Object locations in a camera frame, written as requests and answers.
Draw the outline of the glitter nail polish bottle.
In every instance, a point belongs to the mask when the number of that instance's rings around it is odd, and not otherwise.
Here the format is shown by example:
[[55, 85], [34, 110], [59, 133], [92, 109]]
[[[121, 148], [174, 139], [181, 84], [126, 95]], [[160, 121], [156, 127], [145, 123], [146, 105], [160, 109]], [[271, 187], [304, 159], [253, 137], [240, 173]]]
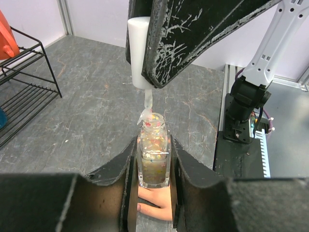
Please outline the glitter nail polish bottle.
[[153, 112], [142, 122], [136, 145], [139, 186], [148, 189], [168, 187], [171, 139], [161, 114]]

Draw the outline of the white nail polish brush cap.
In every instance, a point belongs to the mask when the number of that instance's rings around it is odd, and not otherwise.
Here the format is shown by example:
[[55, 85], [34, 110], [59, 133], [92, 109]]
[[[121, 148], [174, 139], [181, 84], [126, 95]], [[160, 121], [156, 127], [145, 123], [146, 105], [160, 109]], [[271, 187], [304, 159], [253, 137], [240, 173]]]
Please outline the white nail polish brush cap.
[[135, 17], [127, 21], [132, 84], [134, 87], [138, 89], [143, 89], [145, 92], [144, 110], [142, 111], [140, 118], [138, 119], [138, 124], [150, 117], [153, 105], [152, 90], [154, 89], [154, 87], [141, 74], [146, 49], [149, 23], [149, 16]]

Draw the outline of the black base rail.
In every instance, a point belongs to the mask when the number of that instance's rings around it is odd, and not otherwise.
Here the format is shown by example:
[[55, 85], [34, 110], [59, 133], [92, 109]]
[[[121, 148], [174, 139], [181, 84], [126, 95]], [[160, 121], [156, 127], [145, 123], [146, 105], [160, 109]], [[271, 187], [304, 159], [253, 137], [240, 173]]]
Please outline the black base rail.
[[237, 124], [226, 114], [232, 99], [227, 94], [223, 100], [213, 170], [226, 177], [264, 178], [260, 140], [251, 120]]

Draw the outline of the orange mug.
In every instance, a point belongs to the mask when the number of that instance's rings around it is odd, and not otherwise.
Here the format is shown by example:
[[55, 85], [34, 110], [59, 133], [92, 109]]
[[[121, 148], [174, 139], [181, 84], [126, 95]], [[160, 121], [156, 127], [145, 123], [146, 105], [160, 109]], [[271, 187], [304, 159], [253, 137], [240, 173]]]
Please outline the orange mug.
[[20, 53], [12, 29], [0, 11], [0, 59], [13, 58]]

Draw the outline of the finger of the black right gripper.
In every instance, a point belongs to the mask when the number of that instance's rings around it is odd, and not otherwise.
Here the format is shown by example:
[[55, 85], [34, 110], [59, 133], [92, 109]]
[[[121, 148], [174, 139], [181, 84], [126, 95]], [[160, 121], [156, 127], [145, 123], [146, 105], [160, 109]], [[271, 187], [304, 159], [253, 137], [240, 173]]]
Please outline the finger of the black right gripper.
[[[135, 17], [150, 16], [152, 4], [152, 0], [129, 0], [127, 19], [129, 20]], [[126, 30], [126, 61], [131, 63], [128, 26]]]
[[277, 0], [154, 0], [142, 75], [164, 88], [208, 48]]

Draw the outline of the mannequin hand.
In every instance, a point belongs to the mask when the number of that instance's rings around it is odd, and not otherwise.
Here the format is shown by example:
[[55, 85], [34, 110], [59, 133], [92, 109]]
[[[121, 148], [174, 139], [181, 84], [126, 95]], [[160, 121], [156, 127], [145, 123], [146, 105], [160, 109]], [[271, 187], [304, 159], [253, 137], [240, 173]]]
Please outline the mannequin hand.
[[138, 203], [138, 212], [159, 220], [172, 221], [170, 187], [156, 189], [139, 187], [138, 197], [154, 205]]

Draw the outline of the blue mug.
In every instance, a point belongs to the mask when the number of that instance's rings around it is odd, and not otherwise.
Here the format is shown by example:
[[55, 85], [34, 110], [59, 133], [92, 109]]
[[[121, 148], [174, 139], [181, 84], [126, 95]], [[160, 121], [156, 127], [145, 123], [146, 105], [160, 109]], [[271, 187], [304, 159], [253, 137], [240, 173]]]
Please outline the blue mug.
[[2, 129], [7, 123], [6, 113], [0, 108], [0, 129]]

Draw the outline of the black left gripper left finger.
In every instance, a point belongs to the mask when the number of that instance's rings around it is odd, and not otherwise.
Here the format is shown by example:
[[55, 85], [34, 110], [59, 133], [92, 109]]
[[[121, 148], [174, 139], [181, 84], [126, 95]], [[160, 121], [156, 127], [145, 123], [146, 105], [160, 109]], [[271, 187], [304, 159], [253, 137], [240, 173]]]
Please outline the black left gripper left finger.
[[87, 175], [0, 176], [3, 232], [133, 232], [137, 222], [136, 139]]

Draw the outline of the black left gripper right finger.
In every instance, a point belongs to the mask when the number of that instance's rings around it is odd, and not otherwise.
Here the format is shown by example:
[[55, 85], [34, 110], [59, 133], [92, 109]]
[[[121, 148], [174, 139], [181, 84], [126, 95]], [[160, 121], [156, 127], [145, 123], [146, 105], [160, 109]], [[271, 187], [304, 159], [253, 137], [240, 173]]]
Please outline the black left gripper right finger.
[[179, 232], [306, 232], [307, 178], [225, 178], [171, 139], [172, 223]]

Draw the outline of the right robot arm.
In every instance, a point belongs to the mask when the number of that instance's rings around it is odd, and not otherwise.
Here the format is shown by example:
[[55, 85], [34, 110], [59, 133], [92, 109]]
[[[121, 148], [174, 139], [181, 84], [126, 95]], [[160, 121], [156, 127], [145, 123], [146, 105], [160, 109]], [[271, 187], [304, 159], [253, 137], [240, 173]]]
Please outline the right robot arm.
[[225, 104], [224, 138], [248, 144], [245, 125], [270, 97], [278, 62], [309, 15], [306, 0], [131, 0], [128, 6], [126, 60], [132, 83], [144, 89], [146, 121], [152, 89], [164, 88], [208, 48], [277, 6], [250, 63], [235, 77]]

